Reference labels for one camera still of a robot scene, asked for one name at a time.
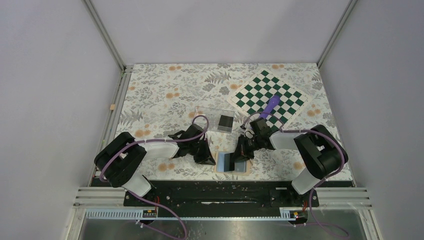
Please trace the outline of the blue credit card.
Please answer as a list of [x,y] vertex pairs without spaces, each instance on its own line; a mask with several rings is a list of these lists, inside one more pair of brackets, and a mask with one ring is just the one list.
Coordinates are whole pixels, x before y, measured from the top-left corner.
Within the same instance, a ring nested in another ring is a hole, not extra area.
[[225,171],[225,152],[218,152],[216,159],[216,171],[219,173],[223,173]]

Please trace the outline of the tan leather card holder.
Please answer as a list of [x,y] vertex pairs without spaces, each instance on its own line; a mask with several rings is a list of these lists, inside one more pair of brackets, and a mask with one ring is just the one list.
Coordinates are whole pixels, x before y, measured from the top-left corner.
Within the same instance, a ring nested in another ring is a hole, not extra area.
[[216,165],[214,166],[213,172],[218,174],[248,176],[251,172],[251,161],[232,161],[231,155],[232,153],[230,152],[217,152],[214,156]]

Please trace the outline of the clear plastic box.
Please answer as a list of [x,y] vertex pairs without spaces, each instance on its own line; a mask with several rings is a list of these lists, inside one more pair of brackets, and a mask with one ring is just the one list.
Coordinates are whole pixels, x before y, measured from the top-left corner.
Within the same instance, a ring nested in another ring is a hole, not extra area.
[[210,107],[203,107],[203,106],[196,106],[195,107],[195,116],[203,115],[208,119],[209,125],[208,125],[208,131],[212,132],[218,132],[218,133],[225,133],[225,134],[231,134],[231,131],[220,131],[218,130],[218,123],[221,115],[230,116],[233,117],[233,123],[235,118],[235,112],[232,110],[224,110],[224,109],[217,109],[217,108],[210,108]]

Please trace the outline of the purple marker pen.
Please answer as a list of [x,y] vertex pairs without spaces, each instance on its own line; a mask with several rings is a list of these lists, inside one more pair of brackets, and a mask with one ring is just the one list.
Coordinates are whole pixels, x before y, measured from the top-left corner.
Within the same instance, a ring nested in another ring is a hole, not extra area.
[[271,111],[280,103],[280,101],[281,101],[281,99],[278,95],[273,95],[269,99],[265,109],[261,112],[259,117],[266,119],[266,117],[270,115]]

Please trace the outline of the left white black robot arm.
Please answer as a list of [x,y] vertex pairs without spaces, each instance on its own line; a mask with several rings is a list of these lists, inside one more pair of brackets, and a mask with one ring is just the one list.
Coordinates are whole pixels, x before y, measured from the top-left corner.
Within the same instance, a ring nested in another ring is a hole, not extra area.
[[196,164],[216,164],[205,137],[205,130],[191,124],[163,139],[137,141],[129,132],[119,134],[94,158],[99,178],[113,188],[124,188],[135,194],[144,206],[152,204],[155,192],[151,183],[137,171],[144,160],[175,159],[191,155]]

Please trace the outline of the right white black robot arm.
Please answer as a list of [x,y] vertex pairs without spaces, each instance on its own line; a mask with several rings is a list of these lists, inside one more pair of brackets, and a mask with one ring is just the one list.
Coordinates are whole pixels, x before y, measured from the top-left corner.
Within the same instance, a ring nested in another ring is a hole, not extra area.
[[307,199],[307,192],[317,187],[328,177],[339,173],[349,161],[345,149],[321,124],[311,129],[276,130],[268,126],[266,119],[259,117],[250,122],[250,135],[238,137],[235,151],[229,154],[226,172],[233,171],[237,163],[254,159],[260,149],[297,150],[305,169],[291,181],[287,201],[293,206]]

